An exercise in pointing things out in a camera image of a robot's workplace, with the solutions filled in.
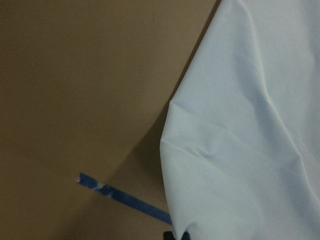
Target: fabric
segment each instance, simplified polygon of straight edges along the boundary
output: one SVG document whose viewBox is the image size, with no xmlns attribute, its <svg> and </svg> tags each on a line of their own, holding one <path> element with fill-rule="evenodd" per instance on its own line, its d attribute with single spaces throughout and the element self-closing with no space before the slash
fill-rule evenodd
<svg viewBox="0 0 320 240">
<path fill-rule="evenodd" d="M 160 153 L 177 240 L 319 240 L 320 1 L 222 0 Z"/>
</svg>

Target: light blue fabric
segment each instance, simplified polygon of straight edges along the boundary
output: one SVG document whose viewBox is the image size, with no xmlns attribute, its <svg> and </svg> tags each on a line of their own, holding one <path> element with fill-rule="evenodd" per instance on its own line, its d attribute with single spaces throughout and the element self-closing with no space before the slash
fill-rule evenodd
<svg viewBox="0 0 320 240">
<path fill-rule="evenodd" d="M 160 153 L 176 239 L 320 240 L 320 1 L 222 0 Z"/>
</svg>

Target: brown background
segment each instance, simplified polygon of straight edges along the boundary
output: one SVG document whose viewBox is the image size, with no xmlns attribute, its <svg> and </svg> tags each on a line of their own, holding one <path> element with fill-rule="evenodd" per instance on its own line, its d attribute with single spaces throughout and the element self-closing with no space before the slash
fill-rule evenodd
<svg viewBox="0 0 320 240">
<path fill-rule="evenodd" d="M 77 174 L 168 210 L 168 100 L 217 5 L 0 1 L 0 239 L 162 239 L 170 226 Z"/>
</svg>

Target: blue painter's tape strip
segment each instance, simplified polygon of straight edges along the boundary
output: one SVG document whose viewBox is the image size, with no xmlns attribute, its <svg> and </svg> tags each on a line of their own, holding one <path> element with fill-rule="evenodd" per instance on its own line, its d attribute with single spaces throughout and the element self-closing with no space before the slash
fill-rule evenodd
<svg viewBox="0 0 320 240">
<path fill-rule="evenodd" d="M 95 192 L 114 199 L 127 206 L 130 206 L 136 210 L 139 210 L 140 212 L 148 214 L 149 216 L 154 217 L 162 222 L 172 225 L 170 215 L 167 212 L 162 211 L 161 209 L 152 206 L 144 201 L 141 201 L 134 196 L 126 194 L 123 191 L 120 191 L 112 186 L 100 184 L 94 178 L 83 173 L 80 173 L 78 177 L 78 183 L 80 185 L 92 189 Z"/>
</svg>

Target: brown surface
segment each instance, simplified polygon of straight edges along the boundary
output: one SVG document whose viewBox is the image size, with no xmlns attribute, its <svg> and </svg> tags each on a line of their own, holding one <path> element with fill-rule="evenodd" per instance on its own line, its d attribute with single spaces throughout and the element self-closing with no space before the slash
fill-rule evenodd
<svg viewBox="0 0 320 240">
<path fill-rule="evenodd" d="M 160 240 L 166 103 L 212 0 L 0 2 L 0 239 Z"/>
</svg>

